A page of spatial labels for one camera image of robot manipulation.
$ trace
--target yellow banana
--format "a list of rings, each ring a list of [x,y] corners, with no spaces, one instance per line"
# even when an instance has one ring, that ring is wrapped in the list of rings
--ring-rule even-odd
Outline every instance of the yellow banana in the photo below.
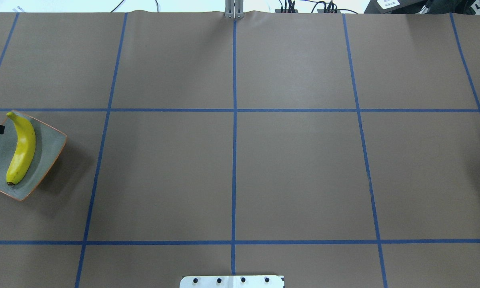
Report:
[[[14,123],[18,135],[16,151],[6,175],[7,184],[15,185],[25,177],[32,163],[36,151],[36,133],[34,127],[26,118],[13,112],[7,113],[7,117]]]

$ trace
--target gray plate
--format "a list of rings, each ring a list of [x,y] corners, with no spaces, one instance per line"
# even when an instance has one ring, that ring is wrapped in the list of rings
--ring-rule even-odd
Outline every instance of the gray plate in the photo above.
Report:
[[[30,168],[24,179],[14,186],[6,183],[6,174],[16,149],[16,130],[12,120],[5,121],[6,131],[0,135],[0,192],[23,201],[34,191],[44,178],[66,144],[67,136],[61,131],[35,118],[14,111],[16,115],[27,118],[36,132],[36,151]]]

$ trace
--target grid line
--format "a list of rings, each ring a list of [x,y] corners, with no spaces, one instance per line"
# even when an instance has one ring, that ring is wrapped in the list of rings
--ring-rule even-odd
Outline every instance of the grid line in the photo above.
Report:
[[[388,288],[388,280],[386,278],[386,266],[384,265],[384,254],[382,253],[382,244],[380,242],[380,231],[379,231],[379,220],[377,218],[377,207],[375,205],[375,196],[373,193],[372,175],[370,173],[370,163],[368,162],[368,152],[366,151],[366,141],[364,140],[364,131],[363,131],[363,123],[362,123],[363,120],[361,118],[361,109],[359,106],[359,98],[357,96],[356,77],[354,75],[354,65],[352,63],[352,53],[350,51],[350,41],[348,40],[348,28],[346,26],[345,14],[342,14],[342,18],[343,18],[343,27],[345,30],[345,41],[346,41],[346,50],[348,54],[348,65],[350,66],[350,77],[352,78],[352,88],[354,90],[354,100],[356,102],[357,122],[359,123],[359,133],[361,135],[361,145],[363,147],[364,166],[366,168],[366,175],[368,177],[368,187],[370,189],[370,199],[372,202],[372,215],[373,215],[373,222],[375,226],[375,235],[377,237],[377,248],[379,250],[379,262],[380,262],[380,270],[382,273],[382,284],[384,285],[384,288]]]
[[[94,183],[92,184],[92,193],[90,196],[90,202],[89,202],[89,209],[87,213],[87,220],[85,222],[85,230],[84,230],[84,235],[83,235],[83,241],[82,241],[82,249],[80,252],[80,260],[78,261],[78,270],[77,270],[77,275],[76,275],[76,280],[75,280],[75,288],[78,288],[80,285],[80,277],[82,275],[82,267],[83,267],[83,261],[85,257],[85,249],[87,247],[87,239],[89,235],[89,227],[90,227],[90,219],[92,217],[92,208],[94,206],[94,197],[96,196],[96,188],[98,186],[98,176],[100,173],[100,168],[101,168],[101,159],[103,157],[103,149],[105,147],[105,139],[107,135],[107,128],[108,128],[108,121],[110,119],[110,108],[112,108],[112,100],[114,99],[114,89],[116,86],[116,78],[117,78],[117,71],[119,69],[119,60],[121,59],[121,49],[123,47],[123,38],[124,38],[124,31],[126,28],[126,20],[128,19],[128,13],[124,14],[123,18],[123,28],[121,30],[121,38],[119,40],[119,47],[117,51],[117,58],[116,58],[116,66],[114,67],[114,76],[112,77],[112,84],[110,85],[110,96],[108,98],[108,107],[107,107],[107,114],[105,116],[105,124],[103,126],[103,134],[101,136],[101,145],[100,145],[100,151],[98,154],[98,161],[96,164],[96,173],[94,175]]]
[[[233,21],[233,171],[231,187],[231,275],[236,275],[236,128],[238,106],[236,102],[236,20]]]
[[[4,56],[6,56],[7,47],[9,46],[9,42],[11,41],[11,37],[13,36],[14,28],[16,27],[16,23],[18,22],[18,18],[19,18],[19,13],[16,13],[13,24],[11,26],[11,30],[9,31],[9,35],[7,36],[6,44],[4,45],[4,49],[2,49],[2,54],[0,55],[0,66],[2,66],[2,61],[4,60]]]
[[[478,95],[476,94],[476,89],[474,88],[473,79],[471,78],[471,73],[469,73],[469,69],[467,67],[466,59],[464,58],[464,53],[462,52],[461,42],[459,40],[459,35],[457,33],[457,27],[455,25],[454,15],[450,12],[450,20],[452,22],[452,28],[454,30],[455,40],[457,42],[457,48],[459,49],[459,54],[461,56],[462,64],[464,65],[464,69],[466,71],[467,79],[469,80],[469,85],[473,92],[473,97],[476,102],[476,106],[478,107],[478,111],[480,113],[480,100],[478,99]]]
[[[87,241],[87,246],[201,246],[201,245],[359,245],[359,244],[480,244],[480,238],[458,239],[360,239],[360,240],[101,240]],[[0,240],[0,245],[80,246],[83,241]]]
[[[25,112],[356,112],[355,108],[0,108],[0,112],[11,110]],[[363,113],[479,113],[479,109],[376,109],[360,108]]]

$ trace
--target white label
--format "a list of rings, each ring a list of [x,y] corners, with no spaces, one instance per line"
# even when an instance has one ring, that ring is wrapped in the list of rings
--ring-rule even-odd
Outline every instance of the white label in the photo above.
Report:
[[[382,7],[382,9],[389,9],[400,5],[398,0],[377,0],[377,3]]]

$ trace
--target cable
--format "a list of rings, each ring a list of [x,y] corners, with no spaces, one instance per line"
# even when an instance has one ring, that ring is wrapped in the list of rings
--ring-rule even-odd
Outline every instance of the cable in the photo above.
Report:
[[[110,11],[110,12],[112,13],[113,11],[115,11],[121,4],[123,4],[123,2],[124,2],[124,0],[121,0],[121,2],[114,9],[112,9],[112,11]]]
[[[335,12],[335,11],[342,11],[342,10],[350,11],[350,12],[353,12],[353,13],[355,13],[355,14],[359,14],[359,13],[357,13],[356,11],[353,11],[353,10],[350,10],[350,9],[334,9],[334,10],[329,11],[329,13],[333,13],[333,12]]]
[[[320,3],[324,4],[324,10],[326,9],[327,3],[325,1],[318,1],[318,2],[315,2],[315,6],[313,6],[313,9],[311,9],[311,13],[313,13],[313,11],[315,11],[316,6]]]

